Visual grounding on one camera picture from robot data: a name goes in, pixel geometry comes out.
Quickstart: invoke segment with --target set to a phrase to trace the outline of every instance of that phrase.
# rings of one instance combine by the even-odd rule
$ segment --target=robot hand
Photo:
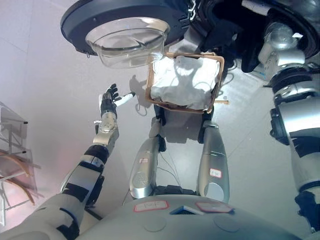
[[[119,137],[116,107],[128,102],[136,95],[134,92],[130,92],[119,97],[117,91],[117,85],[112,84],[104,94],[99,95],[101,120],[95,121],[96,136],[93,144],[103,145],[108,149],[109,154],[114,149],[115,142]]]
[[[114,83],[105,91],[104,94],[99,95],[99,109],[101,116],[106,112],[115,112],[116,107],[125,104],[136,95],[136,93],[132,91],[124,96],[119,96],[117,91],[117,85]]]

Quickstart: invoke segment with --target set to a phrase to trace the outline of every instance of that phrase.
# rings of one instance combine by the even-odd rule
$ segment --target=white label
[[[148,163],[148,158],[140,158],[139,163],[141,164],[147,164]]]
[[[134,206],[134,212],[144,212],[144,211],[153,211],[160,209],[167,209],[169,207],[167,201],[147,201],[143,203],[139,203]]]
[[[195,204],[201,211],[206,213],[229,213],[233,209],[229,205],[219,201],[196,202]]]
[[[267,16],[268,11],[271,8],[263,2],[259,3],[259,2],[255,2],[252,0],[242,0],[241,5],[247,9],[249,9],[257,14],[263,15],[263,16]]]
[[[210,168],[210,176],[215,177],[215,178],[221,178],[222,177],[222,172],[218,169]]]

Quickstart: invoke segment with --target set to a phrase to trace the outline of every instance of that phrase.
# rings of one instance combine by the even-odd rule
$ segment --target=gray floor
[[[121,205],[136,153],[147,138],[153,107],[144,101],[147,68],[113,70],[97,57],[75,51],[60,32],[60,19],[74,0],[0,0],[0,101],[29,121],[27,147],[32,151],[40,205],[59,192],[64,176],[94,137],[98,95],[112,83],[137,97],[119,107],[120,138],[104,171],[105,183],[95,211],[106,216]],[[272,92],[262,80],[234,69],[215,106],[214,120],[228,155],[230,204],[273,222],[299,237],[309,233],[297,215],[297,195],[290,151],[269,136]],[[168,151],[182,186],[195,189],[202,146],[196,141],[199,116],[168,115],[164,129]],[[159,159],[159,166],[169,170]],[[159,185],[176,184],[159,169]],[[25,204],[8,213],[6,228],[20,223],[35,207]]]

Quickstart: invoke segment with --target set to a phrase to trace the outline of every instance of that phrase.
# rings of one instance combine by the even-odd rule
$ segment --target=sticker
[[[145,212],[145,211],[153,211],[153,210],[163,210],[167,209],[169,204],[167,201],[160,200],[160,201],[147,201],[143,203],[139,203],[134,206],[133,211],[136,213]]]
[[[148,163],[148,158],[140,158],[139,163],[141,164],[147,164]]]
[[[195,205],[207,213],[229,213],[233,208],[220,201],[211,201],[211,202],[196,202]]]
[[[215,177],[220,179],[222,177],[222,172],[218,169],[214,169],[214,168],[210,168],[210,172],[209,172],[211,177]]]

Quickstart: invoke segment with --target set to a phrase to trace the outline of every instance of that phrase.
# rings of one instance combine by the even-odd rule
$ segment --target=black plastic part
[[[303,185],[302,187],[300,187],[299,189],[299,193],[302,193],[303,191],[306,191],[310,188],[314,188],[314,187],[320,187],[320,181],[313,181],[313,182],[309,182],[305,185]]]
[[[59,210],[62,211],[62,212],[65,212],[66,214],[68,214],[73,219],[74,222],[77,222],[75,216],[71,212],[69,212],[67,209],[64,209],[63,207],[60,207]]]
[[[163,153],[167,150],[166,140],[159,134],[157,135],[157,137],[159,138],[159,152]]]
[[[80,202],[83,202],[85,200],[88,193],[89,193],[89,190],[81,186],[74,185],[72,183],[67,183],[64,188],[64,191],[62,192],[62,194],[74,196]]]
[[[67,240],[74,240],[79,236],[80,230],[75,221],[72,221],[70,227],[61,225],[56,228]]]
[[[117,105],[114,103],[113,100],[111,100],[111,99],[103,99],[101,101],[101,106],[100,106],[101,117],[102,117],[103,114],[105,114],[107,112],[112,112],[117,116],[116,108],[117,108]]]
[[[100,192],[101,192],[101,189],[102,189],[102,185],[104,183],[104,180],[105,180],[105,177],[104,176],[100,176],[99,179],[96,181],[95,185],[94,185],[94,188],[88,198],[88,201],[86,202],[86,206],[92,206],[96,203],[99,195],[100,195]]]
[[[259,64],[258,55],[263,47],[263,41],[255,35],[247,35],[247,48],[242,54],[241,70],[244,73],[251,73]]]
[[[153,105],[153,107],[154,107],[155,117],[157,119],[161,119],[162,126],[166,125],[167,120],[165,116],[165,109],[158,105]]]
[[[272,130],[270,131],[271,137],[275,138],[277,141],[284,145],[289,145],[289,139],[287,136],[286,128],[284,121],[281,117],[279,108],[273,108],[270,110],[271,115],[271,126]]]
[[[320,152],[320,138],[314,136],[301,136],[293,140],[295,151],[299,157]]]
[[[90,208],[86,208],[85,211],[90,214],[92,217],[94,217],[95,219],[101,221],[103,219],[103,217],[101,217],[99,214],[97,214],[96,212],[92,211]]]
[[[99,132],[99,124],[96,124],[96,125],[94,126],[94,130],[95,130],[95,134],[97,135],[98,132]]]
[[[109,151],[106,147],[101,145],[92,145],[85,151],[84,155],[90,155],[100,159],[104,164],[106,164],[109,157]]]
[[[290,97],[283,98],[280,94],[277,94],[275,95],[275,98],[274,98],[274,105],[278,106],[280,103],[290,103],[290,102],[302,100],[307,98],[308,96],[314,96],[314,95],[315,95],[314,92],[304,92],[304,93],[299,93]]]
[[[79,166],[82,166],[82,167],[87,168],[87,169],[91,169],[91,170],[99,172],[101,174],[104,171],[104,166],[103,165],[96,166],[96,165],[93,165],[93,164],[91,164],[89,162],[86,162],[86,161],[80,162]]]
[[[320,204],[316,203],[315,195],[303,191],[294,200],[300,207],[299,215],[305,217],[315,231],[320,231]]]
[[[184,0],[82,0],[61,19],[62,35],[78,52],[97,55],[86,43],[86,35],[97,26],[118,19],[149,17],[168,23],[165,45],[184,36],[189,27],[188,4]]]
[[[211,113],[205,112],[202,114],[202,122],[199,130],[199,134],[198,134],[198,143],[200,144],[204,143],[205,130],[206,130],[206,128],[204,127],[204,122],[211,121],[213,115],[214,115],[214,108],[212,109]]]
[[[275,94],[280,89],[300,82],[312,81],[311,73],[302,67],[293,67],[281,71],[270,80],[272,91]]]
[[[154,195],[197,195],[195,191],[180,186],[156,186]]]

